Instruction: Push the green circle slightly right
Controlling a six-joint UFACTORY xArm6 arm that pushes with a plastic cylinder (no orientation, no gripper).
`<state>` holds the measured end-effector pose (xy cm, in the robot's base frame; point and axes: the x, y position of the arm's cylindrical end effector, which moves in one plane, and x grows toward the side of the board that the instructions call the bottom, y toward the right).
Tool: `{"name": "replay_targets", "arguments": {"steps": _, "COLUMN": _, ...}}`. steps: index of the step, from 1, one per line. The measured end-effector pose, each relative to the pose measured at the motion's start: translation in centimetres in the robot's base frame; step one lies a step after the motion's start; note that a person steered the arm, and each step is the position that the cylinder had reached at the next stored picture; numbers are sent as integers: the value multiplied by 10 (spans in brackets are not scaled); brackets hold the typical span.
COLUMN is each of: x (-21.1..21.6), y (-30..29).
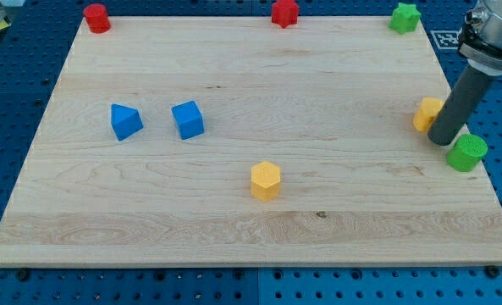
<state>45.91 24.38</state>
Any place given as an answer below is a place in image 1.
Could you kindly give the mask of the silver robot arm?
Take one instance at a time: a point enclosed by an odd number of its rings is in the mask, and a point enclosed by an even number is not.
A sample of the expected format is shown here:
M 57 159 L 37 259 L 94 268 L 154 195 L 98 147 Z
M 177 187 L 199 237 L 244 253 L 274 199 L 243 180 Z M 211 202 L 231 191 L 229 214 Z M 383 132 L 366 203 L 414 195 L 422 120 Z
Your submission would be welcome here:
M 502 75 L 502 0 L 479 0 L 467 11 L 458 53 L 487 75 Z

